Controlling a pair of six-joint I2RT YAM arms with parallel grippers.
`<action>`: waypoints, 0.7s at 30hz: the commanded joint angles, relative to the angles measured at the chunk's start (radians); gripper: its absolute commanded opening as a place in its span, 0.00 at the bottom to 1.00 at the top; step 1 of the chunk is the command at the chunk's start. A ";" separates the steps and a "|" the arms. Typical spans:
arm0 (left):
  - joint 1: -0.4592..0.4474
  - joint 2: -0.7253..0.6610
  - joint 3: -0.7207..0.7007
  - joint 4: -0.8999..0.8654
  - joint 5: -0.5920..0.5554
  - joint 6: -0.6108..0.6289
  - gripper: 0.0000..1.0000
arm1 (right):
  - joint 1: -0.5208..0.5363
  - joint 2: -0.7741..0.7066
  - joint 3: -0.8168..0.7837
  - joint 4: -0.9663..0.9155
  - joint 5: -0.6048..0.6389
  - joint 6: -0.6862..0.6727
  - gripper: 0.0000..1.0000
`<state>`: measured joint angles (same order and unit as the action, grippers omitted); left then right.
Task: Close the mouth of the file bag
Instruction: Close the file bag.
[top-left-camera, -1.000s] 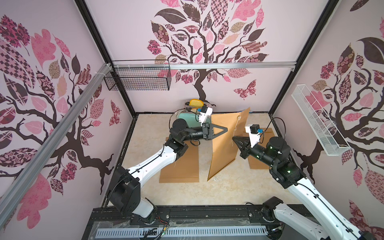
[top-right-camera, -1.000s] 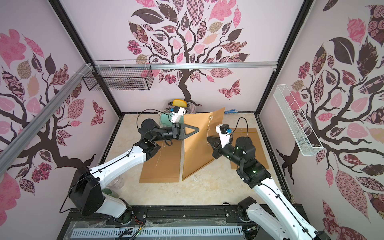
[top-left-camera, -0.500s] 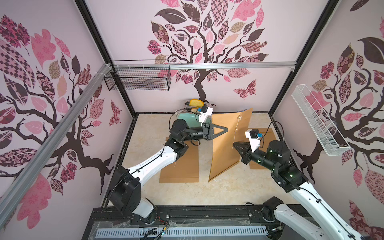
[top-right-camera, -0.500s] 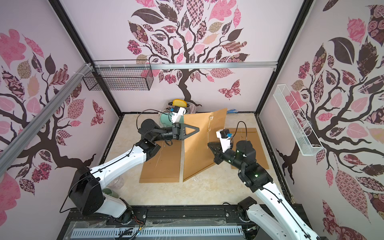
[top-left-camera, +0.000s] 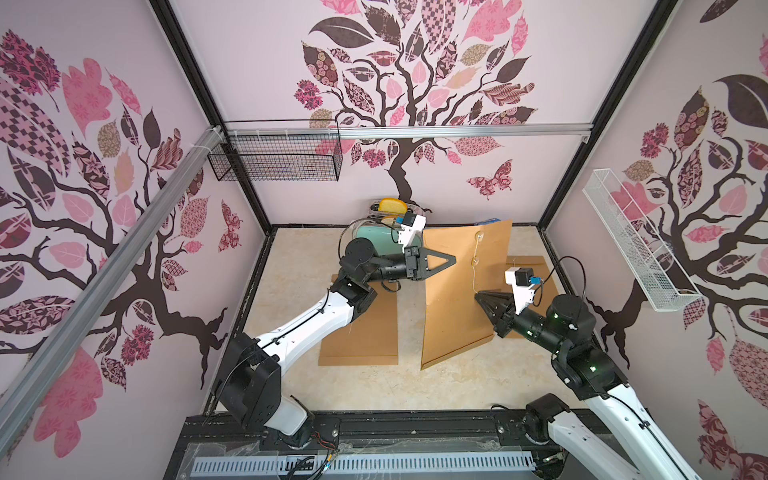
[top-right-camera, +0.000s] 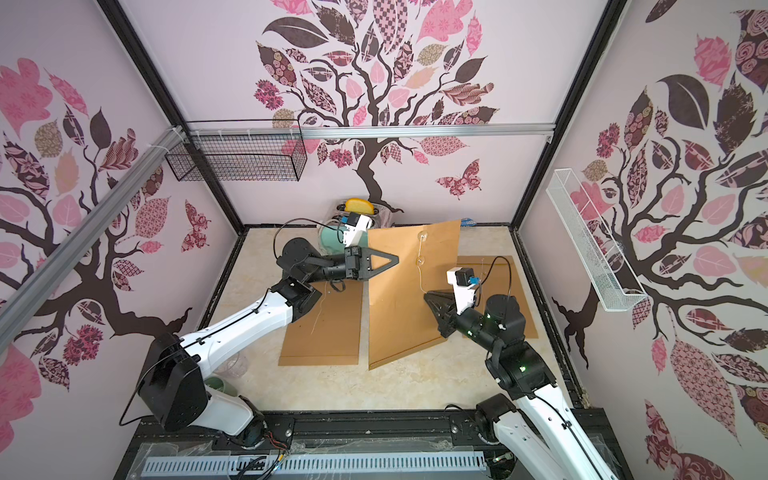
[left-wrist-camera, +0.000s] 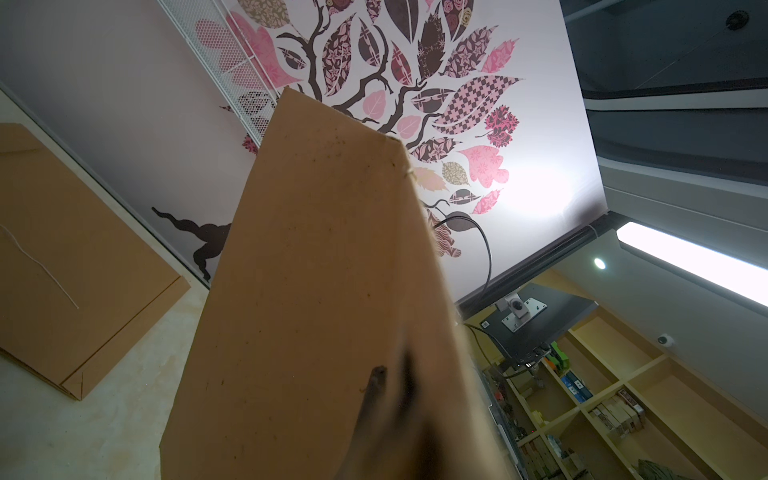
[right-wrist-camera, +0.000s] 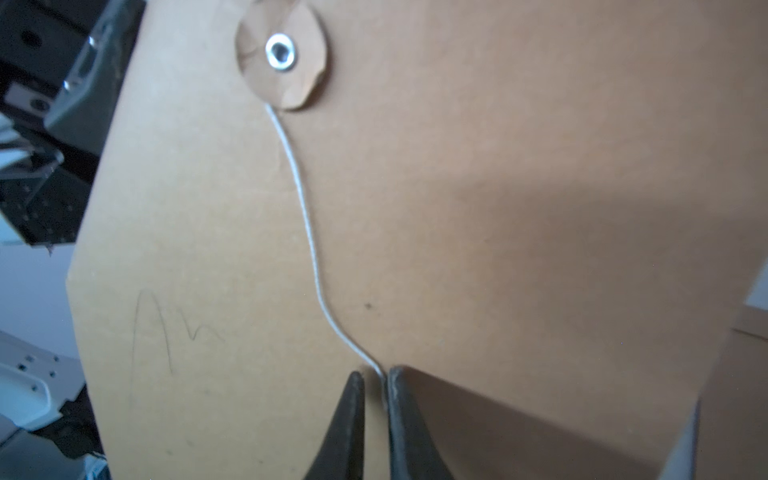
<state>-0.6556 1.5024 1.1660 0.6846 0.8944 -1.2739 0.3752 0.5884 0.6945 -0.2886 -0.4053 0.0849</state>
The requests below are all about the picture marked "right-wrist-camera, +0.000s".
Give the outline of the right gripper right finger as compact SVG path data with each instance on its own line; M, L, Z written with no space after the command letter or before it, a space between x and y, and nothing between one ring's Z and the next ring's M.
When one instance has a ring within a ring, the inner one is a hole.
M406 372L405 367L393 367L387 379L390 478L454 480L408 385Z

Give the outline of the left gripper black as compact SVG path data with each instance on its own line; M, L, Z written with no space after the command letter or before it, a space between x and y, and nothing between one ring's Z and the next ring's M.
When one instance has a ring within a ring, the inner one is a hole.
M1 218L76 241L145 1L1 4Z

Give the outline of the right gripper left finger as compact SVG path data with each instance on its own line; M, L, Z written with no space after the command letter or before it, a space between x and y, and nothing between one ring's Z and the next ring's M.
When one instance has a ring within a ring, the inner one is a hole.
M365 383L353 371L305 480L360 480L364 476Z

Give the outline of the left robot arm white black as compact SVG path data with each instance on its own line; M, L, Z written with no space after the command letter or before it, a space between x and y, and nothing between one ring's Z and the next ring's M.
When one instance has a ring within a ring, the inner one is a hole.
M52 250L76 241L145 3L1 5L1 240ZM17 432L109 470L73 356L1 337L1 415Z

